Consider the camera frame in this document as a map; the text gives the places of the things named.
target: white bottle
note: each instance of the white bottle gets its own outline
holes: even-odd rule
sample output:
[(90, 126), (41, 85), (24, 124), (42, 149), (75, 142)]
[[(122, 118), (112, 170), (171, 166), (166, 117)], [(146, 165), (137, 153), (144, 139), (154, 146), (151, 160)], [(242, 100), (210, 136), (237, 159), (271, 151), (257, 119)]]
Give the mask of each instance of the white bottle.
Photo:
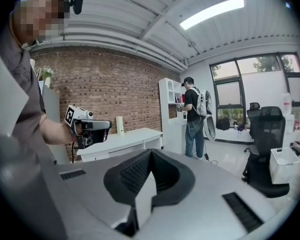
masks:
[(282, 113), (283, 114), (291, 114), (292, 112), (292, 102), (291, 102), (291, 95), (289, 92), (283, 94), (282, 96), (283, 106), (282, 106)]

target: white bin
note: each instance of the white bin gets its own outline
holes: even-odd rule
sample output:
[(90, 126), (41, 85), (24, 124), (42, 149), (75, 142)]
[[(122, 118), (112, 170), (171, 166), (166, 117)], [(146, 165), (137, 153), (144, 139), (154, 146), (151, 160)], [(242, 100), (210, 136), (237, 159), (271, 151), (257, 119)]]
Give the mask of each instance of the white bin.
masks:
[(271, 149), (269, 169), (272, 184), (290, 183), (294, 164), (299, 162), (299, 157), (289, 147)]

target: white bookshelf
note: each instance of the white bookshelf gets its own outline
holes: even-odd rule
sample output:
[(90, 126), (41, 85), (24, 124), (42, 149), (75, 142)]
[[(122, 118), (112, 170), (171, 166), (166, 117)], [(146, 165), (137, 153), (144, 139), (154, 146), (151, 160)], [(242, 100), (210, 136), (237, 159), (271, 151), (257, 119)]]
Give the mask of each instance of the white bookshelf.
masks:
[(160, 106), (162, 120), (163, 149), (180, 155), (186, 152), (186, 125), (182, 112), (177, 112), (176, 118), (169, 119), (169, 105), (174, 105), (175, 110), (180, 103), (177, 103), (175, 96), (185, 93), (180, 82), (164, 78), (159, 81)]

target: gray shirt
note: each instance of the gray shirt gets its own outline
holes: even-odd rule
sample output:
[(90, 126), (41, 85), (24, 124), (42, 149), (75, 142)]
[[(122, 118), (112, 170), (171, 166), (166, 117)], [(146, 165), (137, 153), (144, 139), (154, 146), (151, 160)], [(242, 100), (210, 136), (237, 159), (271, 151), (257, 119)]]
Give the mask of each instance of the gray shirt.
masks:
[(29, 96), (29, 100), (15, 124), (12, 135), (19, 141), (29, 144), (38, 155), (45, 154), (52, 158), (50, 149), (40, 132), (39, 123), (45, 107), (38, 79), (31, 68), (30, 54), (27, 50), (18, 46), (8, 24), (0, 34), (0, 56), (14, 79)]

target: baseball cap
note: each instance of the baseball cap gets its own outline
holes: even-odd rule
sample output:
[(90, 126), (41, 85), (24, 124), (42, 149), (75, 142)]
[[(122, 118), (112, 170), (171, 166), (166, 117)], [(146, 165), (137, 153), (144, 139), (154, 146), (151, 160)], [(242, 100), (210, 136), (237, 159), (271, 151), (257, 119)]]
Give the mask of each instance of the baseball cap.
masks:
[(188, 76), (188, 77), (186, 77), (186, 78), (184, 79), (184, 81), (183, 81), (183, 83), (181, 84), (181, 86), (184, 87), (186, 82), (189, 82), (189, 83), (191, 83), (191, 84), (194, 84), (194, 83), (195, 83), (194, 79), (193, 79), (192, 77), (190, 77), (190, 76)]

